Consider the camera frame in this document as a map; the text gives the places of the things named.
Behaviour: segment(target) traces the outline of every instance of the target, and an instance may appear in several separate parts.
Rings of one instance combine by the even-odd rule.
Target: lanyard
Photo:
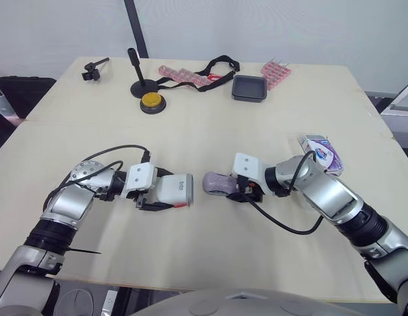
[[[202,86],[202,87],[197,87],[195,86],[195,84],[193,84],[192,82],[181,82],[180,84],[176,84],[175,86],[172,87],[167,87],[167,86],[163,86],[162,84],[168,82],[168,81],[173,81],[171,78],[168,77],[163,77],[160,78],[159,80],[157,80],[157,84],[158,84],[158,89],[172,89],[172,88],[177,88],[177,87],[181,87],[181,86],[191,86],[194,87],[195,89],[197,89],[199,92],[205,92],[211,89],[214,89],[222,84],[225,84],[226,82],[230,81],[233,79],[233,76],[235,75],[236,72],[240,71],[240,64],[237,61],[234,61],[233,59],[231,59],[230,57],[228,57],[227,55],[222,55],[220,57],[217,57],[215,59],[213,59],[212,61],[210,61],[207,65],[207,67],[205,67],[204,70],[201,71],[197,71],[195,72],[195,74],[198,74],[200,76],[208,76],[211,73],[211,68],[218,62],[223,61],[226,63],[229,63],[230,67],[233,68],[233,70],[231,72],[229,72],[228,74],[226,74],[225,76],[222,76],[220,79],[212,82],[211,84],[208,84],[206,86]]]

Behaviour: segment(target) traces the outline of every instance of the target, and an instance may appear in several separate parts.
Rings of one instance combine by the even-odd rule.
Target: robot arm
[[[156,192],[154,203],[146,202],[150,190]],[[57,299],[58,287],[46,275],[60,271],[93,199],[113,201],[115,196],[133,199],[145,211],[186,206],[193,199],[192,175],[172,174],[149,162],[133,165],[127,172],[104,167],[97,161],[78,164],[69,181],[52,191],[37,225],[1,271],[0,308],[23,305],[52,313],[55,301],[50,297],[57,291]]]
[[[288,195],[295,178],[294,189],[349,239],[381,292],[408,313],[408,237],[337,177],[302,156],[271,167],[242,153],[236,154],[232,173],[238,176],[239,189],[244,178],[244,183],[255,182],[265,194],[279,197]]]

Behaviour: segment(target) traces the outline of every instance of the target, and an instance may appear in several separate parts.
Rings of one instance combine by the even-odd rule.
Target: power outlet
[[[105,296],[103,309],[101,310],[101,316],[110,316],[113,311],[113,306],[116,301],[117,291],[108,290]]]

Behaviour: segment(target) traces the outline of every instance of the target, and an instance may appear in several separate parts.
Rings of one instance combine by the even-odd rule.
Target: small black tray
[[[231,96],[234,100],[262,102],[267,98],[267,80],[263,77],[236,75]]]

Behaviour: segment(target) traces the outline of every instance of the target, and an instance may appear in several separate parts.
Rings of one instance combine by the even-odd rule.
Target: wooden table
[[[198,93],[161,93],[167,109],[141,112],[131,96],[128,59],[111,59],[101,82],[83,82],[79,58],[0,150],[0,269],[24,242],[42,203],[85,156],[120,144],[145,145],[155,165],[194,175],[194,205],[151,213],[131,200],[95,201],[59,278],[146,288],[276,289],[313,298],[385,302],[363,260],[330,224],[296,236],[250,205],[201,189],[208,171],[228,174],[236,152],[275,165],[302,150],[300,133],[330,137],[346,169],[341,179],[408,234],[408,160],[372,104],[342,66],[291,65],[292,74],[261,104],[231,99],[231,83]],[[160,65],[200,70],[198,61],[142,61],[145,77]],[[241,74],[261,65],[241,64]],[[226,68],[214,72],[223,74]],[[104,155],[107,164],[139,162],[140,151]],[[301,194],[265,197],[263,208],[296,229],[318,214]]]

